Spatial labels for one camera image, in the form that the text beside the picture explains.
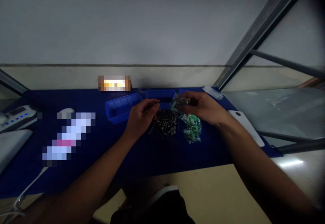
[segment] metal frame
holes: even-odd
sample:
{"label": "metal frame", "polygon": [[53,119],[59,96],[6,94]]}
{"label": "metal frame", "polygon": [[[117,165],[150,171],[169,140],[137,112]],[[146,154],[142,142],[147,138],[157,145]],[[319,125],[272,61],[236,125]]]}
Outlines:
{"label": "metal frame", "polygon": [[276,148],[283,155],[325,149],[325,138],[290,144]]}
{"label": "metal frame", "polygon": [[300,137],[288,136],[288,135],[284,135],[284,134],[269,133],[269,132],[265,132],[265,131],[258,131],[258,133],[265,137],[276,138],[276,139],[286,140],[286,141],[295,142],[295,143],[304,143],[307,141],[309,141],[309,142],[312,141],[312,139],[308,139],[308,138],[300,138]]}
{"label": "metal frame", "polygon": [[312,77],[316,77],[316,78],[320,78],[320,79],[325,78],[325,72],[320,71],[320,70],[316,70],[314,68],[311,68],[311,67],[308,67],[308,66],[305,66],[305,65],[300,65],[298,63],[288,61],[288,60],[285,60],[285,59],[282,59],[282,58],[279,58],[279,57],[276,57],[276,56],[272,56],[272,55],[269,55],[269,54],[254,50],[254,49],[252,49],[250,51],[250,54],[261,57],[261,58],[269,60],[269,61],[272,61],[272,62],[277,63],[279,65],[286,66],[288,68],[291,68],[293,70],[302,72],[302,73],[310,75]]}
{"label": "metal frame", "polygon": [[22,85],[20,82],[9,76],[3,70],[0,69],[0,84],[4,87],[8,88],[12,92],[18,94],[19,96],[23,96],[23,93],[28,91],[29,89]]}
{"label": "metal frame", "polygon": [[[323,71],[316,70],[305,65],[300,65],[257,50],[280,23],[280,21],[285,17],[285,15],[290,11],[290,9],[297,3],[297,1],[298,0],[269,0],[252,27],[249,29],[243,40],[230,57],[228,64],[232,64],[232,66],[227,71],[225,70],[226,72],[224,72],[224,76],[221,76],[221,78],[215,82],[214,86],[217,86],[219,90],[222,91],[253,55],[316,78],[325,78],[325,72]],[[277,150],[279,150],[282,154],[325,149],[325,138],[313,140],[265,131],[259,131],[258,133],[266,137],[295,142],[295,144],[277,147]]]}
{"label": "metal frame", "polygon": [[252,50],[257,50],[261,46],[297,1],[298,0],[269,0],[242,42],[235,50],[234,54],[229,59],[228,64],[233,65],[220,81],[216,81],[215,86],[217,86],[220,91],[224,89],[230,80],[250,60],[253,56],[250,52]]}

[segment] left hand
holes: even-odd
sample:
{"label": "left hand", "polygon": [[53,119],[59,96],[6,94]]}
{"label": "left hand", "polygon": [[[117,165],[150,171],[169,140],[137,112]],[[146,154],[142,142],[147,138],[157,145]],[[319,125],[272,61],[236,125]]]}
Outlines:
{"label": "left hand", "polygon": [[131,109],[125,136],[138,140],[148,129],[152,119],[156,116],[160,104],[157,99],[145,99]]}

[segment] blue storage box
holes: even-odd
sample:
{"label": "blue storage box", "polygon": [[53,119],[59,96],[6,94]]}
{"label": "blue storage box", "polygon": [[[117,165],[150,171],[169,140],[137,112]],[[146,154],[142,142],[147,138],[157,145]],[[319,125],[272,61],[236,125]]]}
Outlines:
{"label": "blue storage box", "polygon": [[187,91],[189,91],[189,90],[179,89],[179,90],[178,90],[178,93],[179,93],[179,94],[182,94],[182,93],[187,92]]}
{"label": "blue storage box", "polygon": [[168,110],[171,108],[172,99],[175,96],[175,90],[147,90],[147,99],[159,99],[160,109]]}
{"label": "blue storage box", "polygon": [[105,102],[107,118],[113,124],[127,121],[133,106],[142,101],[139,93],[134,93]]}

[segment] cable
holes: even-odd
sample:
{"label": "cable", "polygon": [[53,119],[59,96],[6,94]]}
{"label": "cable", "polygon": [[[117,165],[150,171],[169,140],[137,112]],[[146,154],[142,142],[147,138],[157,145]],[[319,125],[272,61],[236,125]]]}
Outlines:
{"label": "cable", "polygon": [[12,211],[12,212],[7,212],[7,213],[3,213],[3,214],[0,214],[0,217],[1,216],[6,216],[6,215],[12,215],[12,214],[17,214],[17,215],[21,215],[23,217],[25,217],[26,215],[23,213],[23,212],[19,212],[19,211]]}
{"label": "cable", "polygon": [[46,170],[48,169],[49,167],[46,166],[46,167],[43,167],[43,169],[41,170],[41,172],[38,174],[38,176],[27,186],[27,188],[25,188],[24,191],[22,191],[22,193],[18,196],[18,198],[15,200],[14,202],[14,210],[17,210],[18,207],[17,207],[17,203],[18,201],[21,199],[21,197],[24,195],[24,193],[34,184],[34,182],[37,181],[37,179],[39,179],[40,176],[42,176],[42,174],[44,172],[46,172]]}
{"label": "cable", "polygon": [[24,213],[20,212],[19,210],[19,207],[17,206],[17,203],[19,202],[19,200],[22,198],[22,196],[24,195],[24,193],[34,184],[34,182],[37,181],[37,179],[40,178],[40,176],[42,176],[42,174],[44,172],[46,172],[46,170],[48,169],[49,167],[46,166],[46,167],[43,167],[43,169],[41,170],[41,172],[38,174],[38,176],[27,186],[27,188],[25,188],[24,191],[22,191],[22,193],[18,196],[18,198],[15,200],[14,202],[14,208],[13,208],[13,211],[12,212],[7,212],[7,213],[3,213],[3,214],[0,214],[0,217],[1,216],[6,216],[6,215],[10,215],[10,214],[18,214],[18,215],[21,215],[21,216],[26,216]]}
{"label": "cable", "polygon": [[[28,198],[26,198],[26,199],[21,200],[20,202],[23,202],[23,201],[26,201],[26,200],[29,200],[29,199],[35,198],[35,197],[37,197],[38,195],[41,195],[41,194],[43,194],[43,193],[39,193],[39,194],[36,194],[36,195],[30,196],[30,197],[28,197]],[[3,209],[3,208],[5,208],[5,207],[11,206],[11,205],[13,205],[13,204],[12,204],[12,203],[11,203],[11,204],[7,204],[7,205],[5,205],[5,206],[0,207],[0,209]]]}

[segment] blue table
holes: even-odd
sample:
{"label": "blue table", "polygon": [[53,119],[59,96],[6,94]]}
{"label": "blue table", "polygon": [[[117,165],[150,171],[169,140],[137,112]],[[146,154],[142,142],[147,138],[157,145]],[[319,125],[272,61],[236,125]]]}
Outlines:
{"label": "blue table", "polygon": [[[202,91],[202,88],[181,89]],[[0,198],[18,196],[41,171],[44,148],[51,145],[51,140],[56,139],[56,133],[61,132],[61,126],[66,125],[66,120],[56,119],[57,112],[64,108],[73,108],[76,112],[95,112],[96,125],[91,127],[90,133],[85,134],[85,139],[81,140],[80,147],[76,147],[71,160],[59,161],[58,166],[49,168],[27,194],[54,193],[65,190],[118,140],[125,129],[126,122],[113,125],[107,120],[105,102],[134,92],[139,92],[145,98],[146,90],[132,89],[131,92],[100,92],[96,89],[27,91],[23,98],[10,105],[4,112],[22,105],[33,104],[30,101],[32,99],[39,106],[43,106],[43,119],[28,127],[33,131],[33,135],[1,174]],[[236,110],[225,97],[218,102],[226,110]],[[232,157],[215,127],[203,122],[202,142],[188,144],[182,134],[185,124],[181,121],[179,124],[180,130],[174,135],[177,144],[162,141],[156,134],[145,133],[126,156],[115,180],[124,182],[130,178],[232,163]],[[269,157],[282,156],[264,139],[263,141],[265,146],[262,149]]]}

